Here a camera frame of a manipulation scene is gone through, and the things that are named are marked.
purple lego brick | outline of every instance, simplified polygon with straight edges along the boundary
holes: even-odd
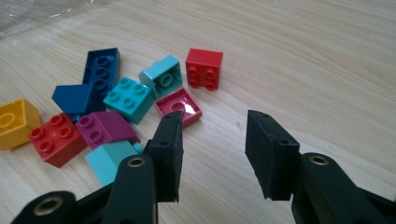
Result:
[[[102,144],[129,140],[140,142],[129,123],[118,112],[93,112],[82,117],[77,123],[88,146],[92,150]]]

wood grain surface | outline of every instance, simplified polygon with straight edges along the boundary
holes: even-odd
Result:
[[[183,130],[180,203],[160,223],[293,223],[290,202],[264,200],[245,156],[248,109],[273,116],[302,153],[334,158],[357,186],[396,196],[396,2],[391,0],[118,0],[0,41],[0,105],[25,98],[43,122],[56,85],[82,80],[88,50],[117,47],[122,77],[168,54],[203,109]],[[216,91],[188,87],[190,48],[224,52]],[[133,125],[143,145],[160,115]],[[101,188],[85,149],[61,169],[31,144],[0,153],[0,223],[54,190]]]

teal lego brick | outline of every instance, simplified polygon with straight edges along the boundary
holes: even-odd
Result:
[[[113,183],[119,169],[120,162],[132,155],[141,154],[139,143],[133,146],[128,141],[120,141],[99,146],[85,156],[102,186]]]
[[[156,99],[164,97],[182,85],[180,63],[168,55],[139,74],[140,81],[151,87]]]
[[[108,93],[104,102],[110,110],[116,110],[135,124],[149,111],[155,100],[152,88],[124,77]]]

magenta lego brick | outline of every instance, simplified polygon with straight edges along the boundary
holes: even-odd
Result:
[[[128,140],[140,142],[130,124],[118,112],[93,112],[77,123],[88,146],[92,150],[102,144]]]
[[[192,96],[181,88],[154,102],[161,116],[174,111],[183,112],[183,128],[191,125],[202,116],[202,110]]]

lego stud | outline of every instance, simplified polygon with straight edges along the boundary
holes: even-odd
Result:
[[[198,69],[196,66],[194,65],[190,66],[188,72],[190,77],[198,77]]]
[[[96,88],[97,91],[99,92],[106,92],[107,90],[107,83],[103,79],[97,79],[94,83],[93,86]]]
[[[40,151],[46,153],[46,152],[50,152],[52,151],[54,148],[53,143],[49,142],[49,141],[45,141],[40,145]]]
[[[61,129],[61,131],[59,132],[59,135],[60,135],[62,138],[68,138],[68,137],[70,137],[72,134],[73,134],[73,131],[72,131],[72,129],[69,128],[69,127],[63,128],[63,129]]]
[[[98,68],[95,71],[95,75],[97,78],[103,78],[106,79],[108,77],[108,72],[106,68]]]
[[[168,143],[168,142],[165,142],[165,141],[162,141],[162,142],[160,143],[160,145],[163,146],[163,147],[169,147],[169,143]]]
[[[173,112],[175,112],[175,111],[182,111],[183,113],[185,112],[185,106],[184,106],[184,104],[183,103],[181,103],[181,102],[176,102],[176,103],[174,103],[174,104],[172,104],[172,111]]]
[[[206,71],[206,79],[215,79],[216,75],[215,75],[215,70],[209,68]]]
[[[142,166],[145,163],[146,163],[146,160],[143,158],[133,158],[128,161],[128,166],[135,168],[135,167]]]
[[[159,77],[159,84],[163,88],[169,87],[173,82],[173,77],[169,73],[165,73]]]
[[[84,116],[79,120],[79,124],[83,129],[87,129],[93,125],[93,120],[88,116]]]
[[[103,135],[99,131],[94,131],[89,136],[91,142],[99,144],[103,142]]]
[[[120,81],[120,86],[121,86],[123,89],[129,88],[129,87],[131,87],[131,85],[132,85],[132,83],[131,83],[127,78],[123,78],[123,79]]]
[[[51,196],[44,199],[41,203],[35,206],[33,214],[41,217],[53,213],[62,206],[64,199],[60,196]]]
[[[15,120],[15,115],[6,113],[0,116],[0,128],[6,128],[10,126]]]
[[[316,165],[329,165],[329,161],[326,158],[318,155],[313,155],[309,157],[309,160]]]
[[[134,93],[141,94],[145,91],[145,87],[142,84],[137,84],[134,86]]]
[[[129,107],[132,107],[134,105],[134,100],[131,99],[131,98],[126,98],[126,99],[123,100],[122,104],[123,104],[123,106],[129,108]]]
[[[210,91],[213,91],[215,89],[215,83],[211,80],[208,80],[206,82],[206,88]]]
[[[107,57],[100,57],[96,63],[99,67],[108,67],[110,65],[110,60]]]
[[[117,101],[118,99],[120,99],[120,94],[115,91],[111,91],[108,93],[107,98],[110,101]]]
[[[37,128],[32,130],[32,132],[30,133],[30,135],[32,136],[32,138],[34,139],[40,139],[44,136],[44,130],[42,128]]]
[[[198,88],[198,80],[197,80],[196,78],[190,78],[189,84],[190,84],[190,86],[192,86],[193,88]]]
[[[60,115],[52,117],[49,121],[53,126],[58,126],[64,122],[64,118]]]

